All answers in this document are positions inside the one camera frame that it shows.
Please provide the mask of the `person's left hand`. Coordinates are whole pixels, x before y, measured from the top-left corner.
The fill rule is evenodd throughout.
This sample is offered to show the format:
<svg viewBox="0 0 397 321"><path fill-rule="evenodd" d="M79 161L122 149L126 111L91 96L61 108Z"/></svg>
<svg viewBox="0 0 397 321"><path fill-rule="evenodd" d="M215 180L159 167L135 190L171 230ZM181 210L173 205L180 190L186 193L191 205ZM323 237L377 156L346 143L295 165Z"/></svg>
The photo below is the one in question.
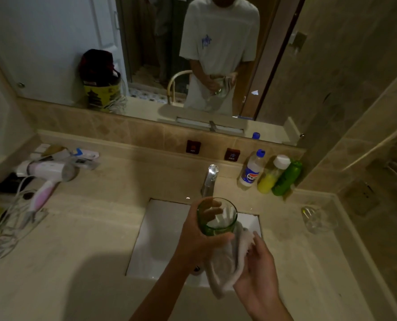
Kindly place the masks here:
<svg viewBox="0 0 397 321"><path fill-rule="evenodd" d="M201 202L191 205L172 258L187 274L204 263L214 250L214 236L203 234L197 222L197 208Z"/></svg>

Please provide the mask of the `person's right hand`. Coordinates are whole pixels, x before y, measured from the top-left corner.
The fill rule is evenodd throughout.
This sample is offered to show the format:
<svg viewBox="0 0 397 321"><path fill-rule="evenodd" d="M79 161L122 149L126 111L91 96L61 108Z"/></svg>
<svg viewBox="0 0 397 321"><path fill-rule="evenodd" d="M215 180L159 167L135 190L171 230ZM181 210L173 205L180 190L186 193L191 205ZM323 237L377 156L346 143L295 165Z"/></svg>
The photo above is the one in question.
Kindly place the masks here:
<svg viewBox="0 0 397 321"><path fill-rule="evenodd" d="M246 255L244 270L233 288L246 311L255 299L280 297L276 266L271 252L269 264L250 263Z"/></svg>

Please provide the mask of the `green drinking glass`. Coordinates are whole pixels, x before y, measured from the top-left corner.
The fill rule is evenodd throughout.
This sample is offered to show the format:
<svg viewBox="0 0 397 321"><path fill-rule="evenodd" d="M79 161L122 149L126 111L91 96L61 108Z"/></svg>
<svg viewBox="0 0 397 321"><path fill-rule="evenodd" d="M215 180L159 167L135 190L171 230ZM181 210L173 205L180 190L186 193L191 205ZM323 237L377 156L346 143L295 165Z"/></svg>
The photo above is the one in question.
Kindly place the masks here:
<svg viewBox="0 0 397 321"><path fill-rule="evenodd" d="M204 198L197 208L197 222L206 236L233 232L237 218L237 208L227 199Z"/></svg>

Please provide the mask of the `grey cloth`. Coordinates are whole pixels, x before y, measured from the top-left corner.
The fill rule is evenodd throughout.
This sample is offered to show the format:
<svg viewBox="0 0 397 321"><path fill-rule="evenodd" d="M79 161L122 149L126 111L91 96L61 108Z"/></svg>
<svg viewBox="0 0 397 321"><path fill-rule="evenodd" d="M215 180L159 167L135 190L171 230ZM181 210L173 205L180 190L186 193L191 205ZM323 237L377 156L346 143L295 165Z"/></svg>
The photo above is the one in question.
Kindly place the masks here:
<svg viewBox="0 0 397 321"><path fill-rule="evenodd" d="M226 292L240 278L245 257L254 242L254 234L236 222L233 229L234 239L224 246L213 250L211 256L204 262L204 271L213 295L222 299Z"/></svg>

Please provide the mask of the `person's right forearm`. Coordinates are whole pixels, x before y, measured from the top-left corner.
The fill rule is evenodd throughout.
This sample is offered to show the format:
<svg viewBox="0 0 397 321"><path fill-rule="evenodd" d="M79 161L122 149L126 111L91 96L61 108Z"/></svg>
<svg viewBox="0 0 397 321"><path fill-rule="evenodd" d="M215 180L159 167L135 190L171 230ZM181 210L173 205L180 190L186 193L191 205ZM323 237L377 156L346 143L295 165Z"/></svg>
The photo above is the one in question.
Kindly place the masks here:
<svg viewBox="0 0 397 321"><path fill-rule="evenodd" d="M294 321L279 296L255 299L246 310L253 321Z"/></svg>

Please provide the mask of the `person's left forearm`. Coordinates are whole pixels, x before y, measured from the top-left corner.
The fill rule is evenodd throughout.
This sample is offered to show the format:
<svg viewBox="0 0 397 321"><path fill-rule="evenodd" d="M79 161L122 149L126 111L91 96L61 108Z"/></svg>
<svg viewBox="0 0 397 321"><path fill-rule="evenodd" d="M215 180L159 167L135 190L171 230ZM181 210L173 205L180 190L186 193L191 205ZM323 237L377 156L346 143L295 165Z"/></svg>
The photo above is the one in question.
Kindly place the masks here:
<svg viewBox="0 0 397 321"><path fill-rule="evenodd" d="M194 268L194 263L171 260L129 321L168 321Z"/></svg>

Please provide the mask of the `chrome faucet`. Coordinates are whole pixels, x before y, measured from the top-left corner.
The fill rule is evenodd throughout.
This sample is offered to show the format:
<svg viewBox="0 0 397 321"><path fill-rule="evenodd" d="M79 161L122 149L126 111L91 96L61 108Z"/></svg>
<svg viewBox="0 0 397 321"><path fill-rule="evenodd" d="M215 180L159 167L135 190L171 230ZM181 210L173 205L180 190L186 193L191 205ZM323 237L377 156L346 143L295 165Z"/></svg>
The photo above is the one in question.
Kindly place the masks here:
<svg viewBox="0 0 397 321"><path fill-rule="evenodd" d="M218 173L219 168L217 165L209 165L208 171L204 179L204 183L201 188L201 196L203 198L213 196Z"/></svg>

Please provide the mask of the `clear glass dish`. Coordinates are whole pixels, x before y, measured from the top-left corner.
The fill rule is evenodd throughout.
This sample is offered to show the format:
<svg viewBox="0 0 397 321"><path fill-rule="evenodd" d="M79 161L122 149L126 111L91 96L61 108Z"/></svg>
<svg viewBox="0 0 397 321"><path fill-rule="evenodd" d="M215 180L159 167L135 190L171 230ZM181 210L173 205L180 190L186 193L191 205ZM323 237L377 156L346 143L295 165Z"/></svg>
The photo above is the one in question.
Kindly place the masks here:
<svg viewBox="0 0 397 321"><path fill-rule="evenodd" d="M303 206L301 216L306 229L314 235L331 232L339 226L336 217L323 209Z"/></svg>

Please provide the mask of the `white sink basin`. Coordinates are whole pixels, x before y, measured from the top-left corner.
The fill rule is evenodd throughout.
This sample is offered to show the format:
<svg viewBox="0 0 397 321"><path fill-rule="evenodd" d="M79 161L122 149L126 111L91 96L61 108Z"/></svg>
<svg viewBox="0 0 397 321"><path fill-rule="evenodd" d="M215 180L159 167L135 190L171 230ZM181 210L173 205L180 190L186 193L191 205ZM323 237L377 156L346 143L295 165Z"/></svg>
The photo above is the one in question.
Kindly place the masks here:
<svg viewBox="0 0 397 321"><path fill-rule="evenodd" d="M223 198L213 197L213 200L221 203L218 208L223 213L207 223L207 226L228 226L229 221L234 221L234 213L237 212L235 206ZM154 281L159 279L176 249L189 210L190 205L187 204L150 199L126 269L127 277ZM250 232L257 232L261 236L257 215L237 212L237 221ZM204 268L199 269L188 277L186 284L209 288Z"/></svg>

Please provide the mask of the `yellow bottle with white cap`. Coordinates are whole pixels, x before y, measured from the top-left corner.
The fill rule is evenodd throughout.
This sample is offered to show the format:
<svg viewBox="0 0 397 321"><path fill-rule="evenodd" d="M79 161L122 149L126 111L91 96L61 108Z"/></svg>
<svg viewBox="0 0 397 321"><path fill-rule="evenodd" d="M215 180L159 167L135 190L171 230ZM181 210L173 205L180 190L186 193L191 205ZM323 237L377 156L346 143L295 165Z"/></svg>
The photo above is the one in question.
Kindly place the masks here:
<svg viewBox="0 0 397 321"><path fill-rule="evenodd" d="M261 194L268 194L290 164L291 160L286 155L280 154L271 159L258 181L257 190Z"/></svg>

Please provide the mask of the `green plastic bottle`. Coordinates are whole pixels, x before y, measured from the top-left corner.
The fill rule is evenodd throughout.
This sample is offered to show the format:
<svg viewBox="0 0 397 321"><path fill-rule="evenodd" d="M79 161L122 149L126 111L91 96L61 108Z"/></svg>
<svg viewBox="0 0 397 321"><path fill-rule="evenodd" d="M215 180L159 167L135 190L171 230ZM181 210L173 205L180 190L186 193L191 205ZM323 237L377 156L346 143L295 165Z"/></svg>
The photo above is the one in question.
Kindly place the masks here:
<svg viewBox="0 0 397 321"><path fill-rule="evenodd" d="M301 161L292 161L272 187L272 194L275 196L283 196L299 178L302 170L303 164Z"/></svg>

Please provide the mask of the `clear bottle with blue cap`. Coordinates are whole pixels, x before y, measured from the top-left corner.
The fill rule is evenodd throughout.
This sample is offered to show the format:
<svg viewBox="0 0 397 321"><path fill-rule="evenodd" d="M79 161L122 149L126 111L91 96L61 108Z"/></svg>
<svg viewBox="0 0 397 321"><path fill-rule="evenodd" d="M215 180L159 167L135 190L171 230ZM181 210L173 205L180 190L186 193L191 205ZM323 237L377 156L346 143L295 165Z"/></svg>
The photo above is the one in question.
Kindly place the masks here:
<svg viewBox="0 0 397 321"><path fill-rule="evenodd" d="M266 165L264 158L265 154L265 150L262 149L259 149L255 153L251 154L237 181L237 185L240 189L248 190L251 188L260 173L264 171Z"/></svg>

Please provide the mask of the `white and blue tube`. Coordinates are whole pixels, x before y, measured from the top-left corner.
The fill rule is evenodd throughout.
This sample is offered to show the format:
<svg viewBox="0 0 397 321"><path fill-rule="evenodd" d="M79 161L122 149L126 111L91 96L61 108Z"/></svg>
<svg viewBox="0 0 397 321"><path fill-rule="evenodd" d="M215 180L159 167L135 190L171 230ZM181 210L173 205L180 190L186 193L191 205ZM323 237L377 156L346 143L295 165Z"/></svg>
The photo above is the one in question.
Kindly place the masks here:
<svg viewBox="0 0 397 321"><path fill-rule="evenodd" d="M99 159L99 157L100 157L99 152L85 150L85 149L81 149L81 148L73 149L72 151L70 151L70 154L76 160L85 160L85 161L89 161L89 160L95 161L95 160Z"/></svg>

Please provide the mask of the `white and pink hair dryer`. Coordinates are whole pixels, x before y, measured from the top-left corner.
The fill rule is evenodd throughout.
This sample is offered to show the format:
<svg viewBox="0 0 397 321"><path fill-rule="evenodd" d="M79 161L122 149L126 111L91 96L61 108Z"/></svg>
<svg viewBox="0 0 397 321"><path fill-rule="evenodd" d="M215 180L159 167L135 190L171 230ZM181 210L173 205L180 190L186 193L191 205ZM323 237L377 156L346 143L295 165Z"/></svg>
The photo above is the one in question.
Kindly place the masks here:
<svg viewBox="0 0 397 321"><path fill-rule="evenodd" d="M45 182L35 192L29 205L28 213L38 212L48 201L59 183L69 182L78 174L78 168L63 161L23 161L15 169L18 177L40 178Z"/></svg>

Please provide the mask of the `small white packets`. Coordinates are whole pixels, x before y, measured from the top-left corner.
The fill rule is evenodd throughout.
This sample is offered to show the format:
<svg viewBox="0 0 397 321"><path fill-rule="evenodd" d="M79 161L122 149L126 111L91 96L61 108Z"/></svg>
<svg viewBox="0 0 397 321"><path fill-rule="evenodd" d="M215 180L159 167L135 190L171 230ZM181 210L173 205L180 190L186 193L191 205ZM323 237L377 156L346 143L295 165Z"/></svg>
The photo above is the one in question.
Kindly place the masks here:
<svg viewBox="0 0 397 321"><path fill-rule="evenodd" d="M50 144L40 144L37 148L35 148L29 155L30 160L39 161L44 157L48 156L45 155L45 152L51 147Z"/></svg>

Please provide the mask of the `black flat pouch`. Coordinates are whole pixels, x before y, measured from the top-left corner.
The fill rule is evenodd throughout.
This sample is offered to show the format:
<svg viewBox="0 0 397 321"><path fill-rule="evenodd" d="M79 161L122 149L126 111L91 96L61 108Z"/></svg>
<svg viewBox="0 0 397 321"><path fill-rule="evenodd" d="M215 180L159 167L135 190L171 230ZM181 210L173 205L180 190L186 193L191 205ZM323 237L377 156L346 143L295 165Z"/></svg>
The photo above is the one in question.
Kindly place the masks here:
<svg viewBox="0 0 397 321"><path fill-rule="evenodd" d="M18 177L14 172L10 173L0 183L0 194L16 194L19 187L23 191L25 187L34 179L34 177Z"/></svg>

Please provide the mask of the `wall mirror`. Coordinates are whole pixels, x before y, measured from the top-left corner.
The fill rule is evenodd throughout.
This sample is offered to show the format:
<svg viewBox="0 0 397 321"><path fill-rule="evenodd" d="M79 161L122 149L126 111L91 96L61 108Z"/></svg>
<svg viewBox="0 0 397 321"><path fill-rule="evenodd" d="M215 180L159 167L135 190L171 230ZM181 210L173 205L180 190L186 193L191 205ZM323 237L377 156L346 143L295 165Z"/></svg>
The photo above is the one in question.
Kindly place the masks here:
<svg viewBox="0 0 397 321"><path fill-rule="evenodd" d="M0 0L0 69L20 98L297 145L270 90L299 0Z"/></svg>

